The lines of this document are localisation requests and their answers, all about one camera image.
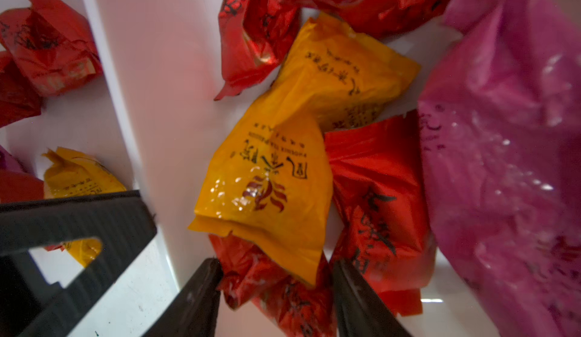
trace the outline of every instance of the white container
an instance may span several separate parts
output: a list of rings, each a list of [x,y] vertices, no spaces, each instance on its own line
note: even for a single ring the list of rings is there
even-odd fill
[[[86,15],[105,70],[103,78],[46,101],[43,115],[0,129],[0,144],[39,178],[48,147],[70,147],[99,159],[128,188],[140,188],[160,235],[111,287],[71,336],[139,336],[155,322],[201,261],[214,255],[204,233],[187,230],[214,151],[272,82],[238,97],[212,99],[222,88],[217,16],[222,0],[63,0]],[[556,0],[581,24],[578,0]],[[29,6],[0,0],[0,11]],[[459,36],[438,18],[385,41],[422,65],[408,93],[382,118],[412,109],[431,68]],[[332,210],[330,253],[342,224]],[[80,268],[66,253],[32,252],[49,281],[64,285]],[[400,319],[415,337],[496,336],[446,259],[422,291],[424,314]],[[222,303],[218,337],[282,336],[251,303],[232,312]]]

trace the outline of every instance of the chinese characters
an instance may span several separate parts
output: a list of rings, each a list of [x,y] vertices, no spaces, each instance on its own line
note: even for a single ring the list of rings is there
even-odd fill
[[[224,0],[220,16],[224,17],[226,15],[231,15],[235,17],[236,14],[242,10],[242,5],[245,1],[246,0]]]
[[[72,196],[86,196],[86,195],[99,195],[103,192],[101,187],[93,181],[91,178],[87,178],[78,183],[68,185],[64,188],[68,193],[67,197]]]
[[[570,295],[581,298],[581,271],[573,262],[581,256],[581,245],[572,245],[560,235],[551,242],[537,243],[544,260],[525,260],[525,266],[546,295]],[[552,303],[547,310],[555,319],[569,319],[581,325],[581,314],[567,303]]]
[[[386,103],[362,103],[345,108],[346,118],[333,123],[334,129],[359,128],[372,123]]]
[[[293,159],[291,157],[287,157],[288,162],[292,165],[292,176],[295,178],[299,178],[301,180],[307,179],[307,162],[298,162],[296,166],[294,165]]]
[[[248,139],[246,139],[244,143],[246,144],[244,150],[240,152],[242,159],[250,160],[252,163],[256,164],[256,160],[258,159],[258,149],[254,149],[254,146],[250,145]]]
[[[442,105],[436,105],[436,111],[439,113],[444,112],[444,107]],[[424,147],[422,148],[425,151],[431,152],[433,149],[432,145],[426,145],[427,142],[433,142],[434,140],[440,139],[440,135],[438,132],[441,130],[441,124],[435,123],[432,119],[432,114],[420,114],[419,115],[419,130],[421,131],[421,139],[424,143]],[[445,144],[438,144],[435,145],[437,150],[446,149]]]
[[[369,265],[371,263],[369,257],[369,251],[374,249],[378,244],[383,244],[387,247],[389,251],[397,256],[396,247],[393,245],[389,238],[389,227],[385,220],[377,216],[376,213],[379,212],[379,206],[376,202],[391,202],[396,200],[396,197],[380,195],[375,193],[371,188],[363,196],[366,201],[369,214],[364,213],[359,219],[359,225],[361,226],[357,233],[359,235],[364,235],[367,240],[366,248],[362,251],[359,246],[355,249],[351,262],[355,268],[359,270],[361,274],[365,274]]]
[[[352,62],[350,60],[345,60],[341,57],[335,56],[329,49],[327,49],[327,57],[329,57],[331,59],[331,61],[334,61],[334,62],[340,62],[341,64],[346,64],[349,66],[352,65]],[[312,60],[313,63],[315,65],[317,65],[317,68],[319,69],[319,71],[335,76],[339,82],[343,83],[343,85],[350,85],[351,89],[349,91],[349,96],[361,93],[361,90],[359,89],[359,86],[357,85],[355,78],[350,76],[349,72],[347,72],[345,70],[339,70],[339,69],[337,69],[337,72],[335,72],[335,66],[332,64],[332,62],[328,61],[328,60],[323,61],[323,58],[321,57],[321,55],[319,55],[317,53],[313,53],[313,52],[308,51],[307,54],[305,55],[305,58]],[[356,74],[358,74],[359,67],[356,65],[353,65],[353,71]]]
[[[292,316],[301,317],[300,330],[304,337],[313,337],[314,329],[307,321],[304,320],[303,308],[310,306],[311,303],[308,300],[303,300],[299,293],[297,292],[297,287],[299,282],[293,282],[288,284],[285,289],[285,296],[289,302],[289,310]]]
[[[0,34],[4,40],[8,39],[8,30],[10,25],[0,22]],[[18,30],[14,35],[14,45],[22,46],[26,49],[39,50],[39,49],[52,49],[60,44],[59,37],[56,32],[53,31],[55,38],[48,36],[46,33],[37,33],[37,37],[32,36],[33,28],[27,24],[20,25]]]

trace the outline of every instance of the yellow packet in bin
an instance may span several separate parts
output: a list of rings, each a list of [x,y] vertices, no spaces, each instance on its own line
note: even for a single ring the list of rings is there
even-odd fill
[[[326,14],[215,152],[189,229],[257,244],[315,285],[333,179],[323,132],[372,123],[419,65]]]
[[[97,159],[85,153],[59,147],[56,152],[49,150],[43,156],[53,163],[44,173],[45,199],[127,190],[113,174],[99,164]],[[64,243],[62,248],[66,249],[83,267],[86,267],[100,253],[101,242],[97,239],[77,240]]]

